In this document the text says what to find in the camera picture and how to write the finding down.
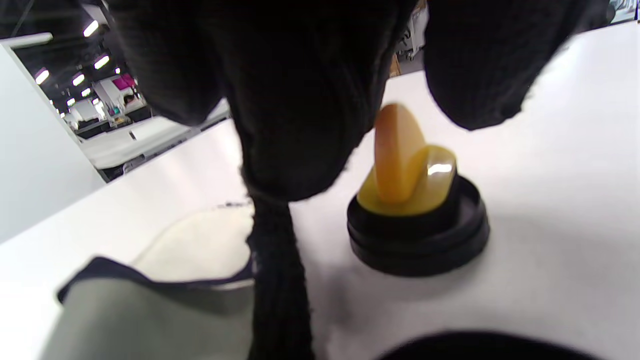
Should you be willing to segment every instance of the white fabric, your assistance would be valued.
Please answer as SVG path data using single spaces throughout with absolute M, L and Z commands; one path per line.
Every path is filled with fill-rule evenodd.
M 161 282 L 231 277 L 249 261 L 252 226 L 251 204 L 195 213 L 163 231 L 132 267 Z

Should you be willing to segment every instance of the white table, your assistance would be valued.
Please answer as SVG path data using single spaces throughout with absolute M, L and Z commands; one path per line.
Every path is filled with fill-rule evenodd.
M 80 148 L 95 168 L 112 168 L 142 154 L 153 154 L 171 144 L 186 140 L 198 134 L 200 129 L 207 128 L 229 115 L 227 100 L 223 99 L 198 127 L 183 126 L 167 118 L 155 116 L 96 135 L 81 143 Z
M 477 261 L 427 279 L 359 262 L 346 206 L 372 164 L 367 135 L 330 190 L 291 206 L 316 351 L 366 360 L 422 334 L 493 329 L 637 359 L 639 73 L 606 71 L 637 56 L 636 36 L 635 24 L 581 35 L 522 114 L 473 133 L 444 118 L 422 73 L 390 80 L 384 101 L 413 110 L 427 139 L 454 149 L 478 185 L 490 243 Z M 222 123 L 2 244 L 0 358 L 37 357 L 60 313 L 54 292 L 94 254 L 129 263 L 176 220 L 242 200 L 240 161 L 233 124 Z
M 148 106 L 146 101 L 142 101 L 140 99 L 135 99 L 132 102 L 130 102 L 129 104 L 127 104 L 127 106 L 125 106 L 124 109 L 124 115 L 132 112 L 132 111 L 136 111 L 139 109 L 144 108 L 145 106 Z

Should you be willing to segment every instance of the yellow handle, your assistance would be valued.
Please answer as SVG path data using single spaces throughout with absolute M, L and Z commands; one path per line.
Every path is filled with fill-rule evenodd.
M 426 145 L 413 114 L 390 104 L 376 119 L 375 164 L 357 195 L 358 203 L 381 215 L 427 213 L 447 198 L 455 173 L 455 155 Z

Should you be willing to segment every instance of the pink object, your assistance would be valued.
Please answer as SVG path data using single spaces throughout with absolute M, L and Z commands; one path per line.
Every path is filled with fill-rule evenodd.
M 129 74 L 124 74 L 124 75 L 121 75 L 119 78 L 114 79 L 113 84 L 120 91 L 136 86 L 136 82 L 133 80 L 133 78 Z

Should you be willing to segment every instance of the gray fabric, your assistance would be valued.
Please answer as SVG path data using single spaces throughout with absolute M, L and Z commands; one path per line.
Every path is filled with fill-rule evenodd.
M 253 288 L 151 290 L 118 279 L 77 283 L 43 360 L 245 360 Z

